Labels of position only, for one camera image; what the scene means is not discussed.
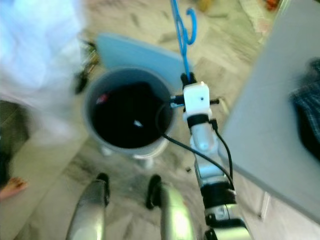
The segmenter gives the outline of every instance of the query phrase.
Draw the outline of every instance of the marble floor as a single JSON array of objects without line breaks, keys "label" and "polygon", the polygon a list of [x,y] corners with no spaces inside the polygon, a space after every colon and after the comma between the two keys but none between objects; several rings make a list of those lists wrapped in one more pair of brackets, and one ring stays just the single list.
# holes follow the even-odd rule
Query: marble floor
[{"label": "marble floor", "polygon": [[[266,32],[257,32],[255,11],[250,11],[253,1],[215,0],[208,12],[197,12],[198,36],[188,56],[194,63],[197,79],[209,85],[211,97],[223,96],[229,106],[236,101],[268,36]],[[194,0],[180,1],[181,12],[195,5]],[[169,1],[87,0],[83,9],[88,19],[84,35],[89,39],[93,40],[101,32],[113,32],[179,51]],[[272,23],[273,17],[266,14],[268,23]],[[103,68],[99,67],[92,80],[102,72]],[[84,127],[83,97],[83,94],[77,96],[74,104],[72,123],[79,132],[77,139],[64,145],[39,147],[35,143],[45,136],[38,131],[15,156],[13,173],[28,180],[30,186],[1,203],[0,212],[4,217],[0,218],[0,239],[65,239],[79,196],[99,172],[110,176],[107,239],[161,239],[160,210],[148,211],[144,207],[148,181],[153,173],[160,174],[180,190],[201,239],[206,225],[193,155],[169,144],[149,170],[120,154],[103,156]],[[219,126],[223,126],[227,118],[223,109],[215,106],[212,111]],[[184,143],[188,135],[186,125],[176,127],[173,133]],[[187,167],[191,168],[190,172],[186,171]],[[263,191],[239,174],[235,174],[235,185],[243,216],[256,240],[319,238],[318,225],[274,198],[262,222],[257,214]]]}]

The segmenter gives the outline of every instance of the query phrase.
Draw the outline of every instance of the bare foot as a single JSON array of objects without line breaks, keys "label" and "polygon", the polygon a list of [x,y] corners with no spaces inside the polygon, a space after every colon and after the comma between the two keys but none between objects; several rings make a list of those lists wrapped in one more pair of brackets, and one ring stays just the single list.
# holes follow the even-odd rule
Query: bare foot
[{"label": "bare foot", "polygon": [[8,183],[0,190],[0,201],[9,198],[28,186],[27,182],[22,180],[20,177],[10,178]]}]

